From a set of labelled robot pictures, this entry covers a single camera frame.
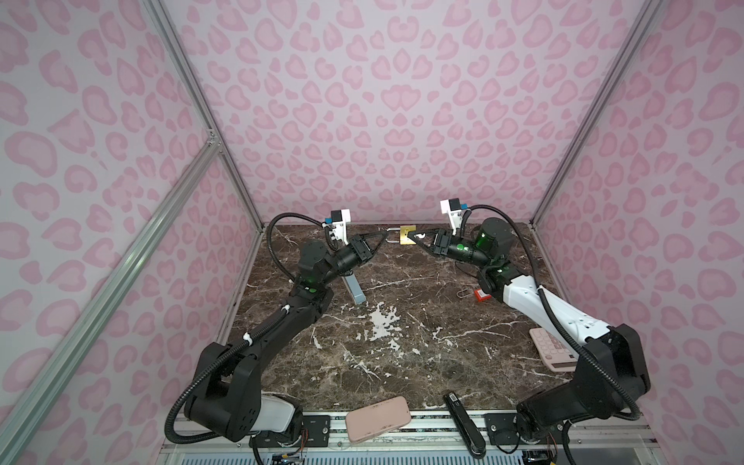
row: pink leopard print wall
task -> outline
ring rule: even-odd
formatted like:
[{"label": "pink leopard print wall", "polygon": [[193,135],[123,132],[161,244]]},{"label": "pink leopard print wall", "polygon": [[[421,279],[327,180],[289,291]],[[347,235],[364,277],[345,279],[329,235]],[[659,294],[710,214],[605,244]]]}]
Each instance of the pink leopard print wall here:
[{"label": "pink leopard print wall", "polygon": [[641,0],[167,0],[262,218],[531,216]]},{"label": "pink leopard print wall", "polygon": [[249,221],[215,160],[19,465],[154,462],[165,415],[238,285]]},{"label": "pink leopard print wall", "polygon": [[540,227],[571,301],[641,334],[670,465],[744,461],[742,24],[671,3]]},{"label": "pink leopard print wall", "polygon": [[0,4],[0,421],[205,141],[142,13]]}]

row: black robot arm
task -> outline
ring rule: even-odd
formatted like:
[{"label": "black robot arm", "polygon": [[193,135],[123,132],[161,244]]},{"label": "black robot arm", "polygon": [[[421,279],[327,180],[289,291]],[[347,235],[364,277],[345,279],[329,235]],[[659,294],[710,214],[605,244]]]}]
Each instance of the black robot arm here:
[{"label": "black robot arm", "polygon": [[[333,299],[328,284],[374,256],[379,244],[371,247],[367,239],[380,237],[382,243],[386,235],[384,231],[356,235],[335,253],[320,240],[306,243],[298,262],[298,282],[280,308],[242,341],[227,345],[213,342],[202,351],[191,385],[166,419],[166,438],[174,443],[194,443],[223,436],[237,442],[252,432],[261,412],[263,370],[292,338],[325,313]],[[173,423],[182,406],[186,418],[212,432],[197,436],[175,433]]]}]

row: metal grille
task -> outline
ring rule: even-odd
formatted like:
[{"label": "metal grille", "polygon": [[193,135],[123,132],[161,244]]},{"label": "metal grille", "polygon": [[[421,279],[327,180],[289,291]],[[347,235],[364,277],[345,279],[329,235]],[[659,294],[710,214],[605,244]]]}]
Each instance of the metal grille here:
[{"label": "metal grille", "polygon": [[[305,459],[305,465],[524,465],[522,454],[506,455],[488,451],[485,459],[474,460],[466,452],[319,452]],[[181,465],[256,465],[250,454],[186,454]]]}]

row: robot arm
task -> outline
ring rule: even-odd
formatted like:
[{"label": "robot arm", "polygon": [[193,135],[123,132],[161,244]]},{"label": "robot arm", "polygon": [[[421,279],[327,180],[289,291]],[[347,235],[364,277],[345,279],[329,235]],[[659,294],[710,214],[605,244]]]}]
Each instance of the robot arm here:
[{"label": "robot arm", "polygon": [[287,401],[262,396],[261,374],[292,338],[326,312],[333,299],[328,284],[372,259],[379,245],[371,247],[366,239],[380,237],[382,243],[386,235],[383,231],[350,239],[340,237],[347,245],[333,253],[320,240],[304,244],[298,262],[298,282],[282,300],[280,308],[243,336],[249,344],[239,342],[242,348],[238,352],[228,353],[234,352],[237,344],[208,345],[194,374],[195,380],[203,381],[193,382],[182,394],[183,401],[171,409],[169,419],[175,419],[183,406],[187,418],[206,426],[214,435],[180,436],[173,431],[171,419],[166,420],[165,426],[168,440],[192,443],[220,435],[238,441],[248,434],[271,431],[277,433],[275,437],[280,442],[292,443],[299,436],[302,413]]},{"label": "robot arm", "polygon": [[[558,321],[579,345],[585,345],[587,340],[599,339],[609,333],[610,328],[607,323],[587,315],[554,293],[543,289],[553,312],[558,317]],[[542,307],[542,302],[537,294],[535,280],[531,276],[522,275],[512,279],[510,284],[504,286],[502,297],[506,305],[524,313],[532,321],[545,328],[554,338],[561,341],[573,353],[574,357],[578,358],[576,351],[571,349],[571,346],[558,333],[556,327],[545,314],[545,309]]]},{"label": "robot arm", "polygon": [[[638,333],[625,324],[612,327],[587,315],[543,287],[536,286],[509,260],[515,243],[511,225],[499,218],[487,218],[472,240],[463,235],[466,215],[456,211],[459,199],[442,202],[453,230],[444,228],[415,231],[409,238],[435,257],[447,257],[478,267],[478,284],[491,294],[544,327],[569,348],[577,358],[574,378],[564,385],[541,391],[516,406],[516,429],[525,441],[544,438],[551,427],[563,421],[587,417],[630,418],[622,411],[625,399],[635,400],[651,389],[646,360]],[[540,292],[545,296],[555,320],[548,316]],[[567,341],[554,321],[565,330]],[[616,386],[612,387],[608,379]]]}]

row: mounting plate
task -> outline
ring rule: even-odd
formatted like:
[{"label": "mounting plate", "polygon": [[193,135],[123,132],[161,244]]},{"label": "mounting plate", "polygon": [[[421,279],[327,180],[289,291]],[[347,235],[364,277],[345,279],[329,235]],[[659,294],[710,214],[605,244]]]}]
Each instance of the mounting plate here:
[{"label": "mounting plate", "polygon": [[[329,415],[303,415],[302,424],[309,433],[305,447],[328,447],[328,436],[330,433]],[[277,449],[281,446],[275,439],[259,434],[254,439],[260,448]]]},{"label": "mounting plate", "polygon": [[[486,421],[486,432],[491,446],[511,446],[516,443],[524,444],[517,436],[514,428],[515,414],[485,414],[483,419]],[[553,435],[557,444],[561,444],[560,431],[555,426],[551,426],[549,431]],[[548,439],[543,439],[538,444],[547,444]]]}]

